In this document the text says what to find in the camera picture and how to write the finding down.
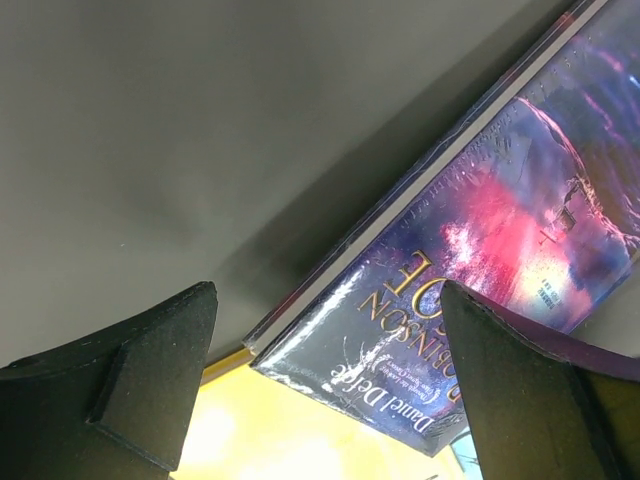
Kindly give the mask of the purple galaxy cover book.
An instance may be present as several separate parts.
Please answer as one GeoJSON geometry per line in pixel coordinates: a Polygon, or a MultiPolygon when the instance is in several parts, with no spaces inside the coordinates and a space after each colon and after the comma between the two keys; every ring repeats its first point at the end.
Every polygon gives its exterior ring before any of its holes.
{"type": "Polygon", "coordinates": [[[574,330],[639,258],[639,5],[582,1],[246,341],[259,374],[429,456],[467,419],[455,281],[574,330]]]}

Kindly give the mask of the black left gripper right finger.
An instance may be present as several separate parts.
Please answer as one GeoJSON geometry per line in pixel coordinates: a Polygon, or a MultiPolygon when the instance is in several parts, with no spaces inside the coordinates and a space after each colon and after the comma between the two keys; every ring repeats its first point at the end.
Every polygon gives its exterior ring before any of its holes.
{"type": "Polygon", "coordinates": [[[486,479],[636,479],[639,362],[448,280],[446,335],[486,479]]]}

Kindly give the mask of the yellow book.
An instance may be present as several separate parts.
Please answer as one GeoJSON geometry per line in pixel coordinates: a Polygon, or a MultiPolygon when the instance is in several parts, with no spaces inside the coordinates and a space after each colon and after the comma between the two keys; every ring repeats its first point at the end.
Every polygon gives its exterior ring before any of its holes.
{"type": "Polygon", "coordinates": [[[174,479],[465,479],[451,447],[425,456],[251,370],[205,368],[174,479]]]}

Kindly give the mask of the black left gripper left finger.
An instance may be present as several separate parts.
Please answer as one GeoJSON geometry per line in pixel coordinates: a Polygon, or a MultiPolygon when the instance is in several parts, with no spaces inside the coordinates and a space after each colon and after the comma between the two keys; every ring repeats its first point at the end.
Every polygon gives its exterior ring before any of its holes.
{"type": "Polygon", "coordinates": [[[149,310],[1,370],[4,479],[167,479],[216,321],[199,282],[149,310]]]}

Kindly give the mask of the light blue cat book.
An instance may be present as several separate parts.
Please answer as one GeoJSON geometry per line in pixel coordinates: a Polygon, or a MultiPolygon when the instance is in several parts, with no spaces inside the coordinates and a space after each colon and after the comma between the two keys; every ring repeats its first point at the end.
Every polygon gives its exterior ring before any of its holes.
{"type": "Polygon", "coordinates": [[[469,429],[458,434],[450,443],[453,454],[467,480],[482,480],[475,445],[469,429]]]}

